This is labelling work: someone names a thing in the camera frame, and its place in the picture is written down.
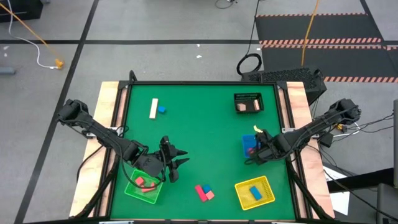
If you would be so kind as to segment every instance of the blue block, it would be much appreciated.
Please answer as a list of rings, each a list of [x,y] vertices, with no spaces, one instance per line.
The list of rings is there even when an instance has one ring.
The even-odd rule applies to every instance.
[[[211,187],[210,185],[206,184],[202,186],[203,191],[205,192],[205,194],[207,194],[207,192],[211,191]]]
[[[242,136],[243,155],[245,158],[250,158],[248,150],[256,146],[256,138],[253,134],[245,134]]]
[[[165,112],[166,112],[166,107],[164,107],[164,106],[158,106],[158,107],[157,107],[157,111],[159,111],[160,113],[165,113]]]
[[[251,187],[250,192],[253,194],[253,196],[256,200],[260,200],[262,198],[262,195],[260,194],[257,187],[255,187],[255,186]]]

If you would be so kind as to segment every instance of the floor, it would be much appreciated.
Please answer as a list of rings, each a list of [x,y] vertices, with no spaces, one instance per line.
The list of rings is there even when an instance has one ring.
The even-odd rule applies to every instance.
[[[65,80],[70,81],[67,77],[72,81],[69,88],[63,90],[64,93],[67,90],[66,99],[84,101],[90,111],[95,108],[101,82],[125,80],[130,70],[135,71],[139,80],[240,79],[236,64],[248,48],[246,42],[250,38],[256,1],[238,1],[223,10],[214,7],[214,1],[99,0],[87,40],[153,41],[127,45],[91,43],[84,45],[81,54],[77,55],[75,51],[94,0],[51,0],[44,6],[41,19],[27,23],[44,39],[74,40],[53,45],[65,59],[63,70],[39,67],[35,63],[36,50],[31,45],[0,44],[0,66],[12,66],[17,70],[15,75],[0,76],[2,223],[14,223],[16,219],[36,160],[45,145],[58,98],[63,87],[68,87],[64,85]],[[260,2],[258,13],[311,13],[315,2],[265,0]],[[398,40],[395,11],[398,2],[366,2],[383,37]],[[318,12],[364,10],[359,0],[322,0]],[[0,43],[11,39],[7,29],[8,24],[0,24]],[[19,37],[34,38],[19,23],[13,24],[12,32]],[[252,45],[251,52],[257,52],[258,47]],[[42,64],[52,65],[54,57],[43,45],[40,48]],[[73,58],[78,59],[78,63],[70,68]],[[247,61],[242,70],[249,71],[255,65],[255,61]],[[363,112],[359,123],[390,115],[392,100],[398,98],[396,84],[326,85],[328,91],[321,96],[316,114],[324,113],[336,100],[351,98]],[[391,120],[375,124],[370,129],[390,125]],[[83,138],[68,128],[56,126],[37,185],[35,189],[30,188],[34,190],[30,204],[26,213],[18,216],[20,219],[37,222],[68,217],[76,169],[84,148]],[[392,130],[359,133],[336,142],[327,151],[340,167],[357,174],[391,167]]]

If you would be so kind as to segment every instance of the green basket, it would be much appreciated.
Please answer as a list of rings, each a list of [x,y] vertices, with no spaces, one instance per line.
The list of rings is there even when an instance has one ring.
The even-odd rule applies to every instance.
[[[146,174],[145,172],[141,170],[135,170],[131,174],[131,180],[135,181],[138,177],[142,177],[145,181],[145,186],[150,186],[150,183],[155,182],[157,184],[159,182],[158,179],[155,177],[151,177],[150,175]],[[126,195],[130,195],[132,197],[138,198],[140,200],[143,200],[145,202],[155,204],[157,197],[159,196],[160,190],[163,186],[163,183],[161,183],[159,186],[156,187],[155,190],[150,191],[150,192],[142,192],[141,189],[133,186],[130,182],[127,184],[126,189],[124,190],[124,193]]]

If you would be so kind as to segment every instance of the wooden frame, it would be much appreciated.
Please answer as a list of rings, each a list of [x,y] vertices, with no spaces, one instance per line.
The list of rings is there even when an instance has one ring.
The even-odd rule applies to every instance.
[[[97,120],[104,126],[110,126],[113,116],[116,95],[118,92],[119,82],[103,82],[99,91],[97,106],[94,113],[94,119]],[[123,89],[121,93],[121,101],[119,105],[118,117],[116,120],[116,126],[121,125],[122,115],[124,110],[124,102],[126,99],[127,90]],[[303,83],[300,82],[288,82],[287,93],[290,99],[290,108],[292,110],[292,117],[296,128],[300,128],[307,123],[311,122],[311,114],[307,103],[307,98],[304,91]],[[284,92],[279,90],[279,98],[282,107],[282,116],[284,119],[285,127],[289,127],[288,122],[288,110],[285,103]],[[318,149],[317,142],[311,140],[309,145]],[[90,139],[87,142],[86,151],[84,158],[89,156],[95,151],[100,145],[95,139]],[[87,202],[90,200],[92,195],[98,188],[98,184],[101,178],[101,170],[103,167],[105,157],[105,150],[101,150],[95,156],[93,156],[85,166],[81,169],[80,178],[78,180],[75,196],[73,198],[72,207],[70,210],[70,216],[79,213]],[[109,161],[113,161],[114,153],[111,152]],[[334,217],[333,207],[331,205],[330,195],[326,184],[326,178],[323,172],[323,164],[320,154],[311,147],[306,147],[301,153],[302,164],[307,181],[307,188],[322,206],[322,208]],[[109,162],[108,171],[112,166],[112,162]],[[306,218],[305,205],[303,195],[301,194],[298,187],[296,187],[298,206],[300,210],[300,216]],[[108,204],[109,186],[103,194],[101,201],[101,209],[99,211],[100,216],[106,214],[106,207]]]

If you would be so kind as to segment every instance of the white cable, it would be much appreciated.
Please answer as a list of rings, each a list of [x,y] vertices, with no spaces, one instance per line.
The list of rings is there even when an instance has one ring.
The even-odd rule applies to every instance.
[[[13,11],[12,11],[12,8],[11,8],[10,0],[7,0],[7,2],[8,2],[8,8],[9,8],[9,10],[10,10],[11,12],[13,12]],[[8,33],[10,34],[10,36],[13,37],[13,38],[15,38],[15,39],[19,39],[19,40],[26,41],[26,42],[28,42],[28,43],[34,45],[34,46],[37,48],[37,60],[36,60],[36,62],[37,62],[38,65],[40,65],[40,66],[43,67],[43,68],[50,68],[50,69],[55,69],[55,68],[57,68],[57,67],[55,67],[55,66],[44,66],[44,65],[42,65],[42,64],[39,62],[39,58],[40,58],[40,49],[39,49],[39,46],[37,46],[37,44],[32,43],[31,41],[29,41],[29,40],[27,40],[27,39],[23,39],[23,38],[21,38],[21,37],[16,37],[16,36],[14,36],[14,35],[11,33],[12,20],[13,20],[13,16],[11,15],[10,26],[8,27]]]
[[[354,122],[354,124],[356,125],[356,129],[357,129],[356,132],[354,132],[354,133],[347,133],[347,134],[338,134],[338,135],[335,135],[335,136],[333,136],[333,137],[342,137],[342,136],[347,136],[347,135],[350,135],[350,134],[352,134],[352,135],[357,134],[357,133],[361,130],[361,128],[358,126],[358,124],[357,124],[356,122]]]

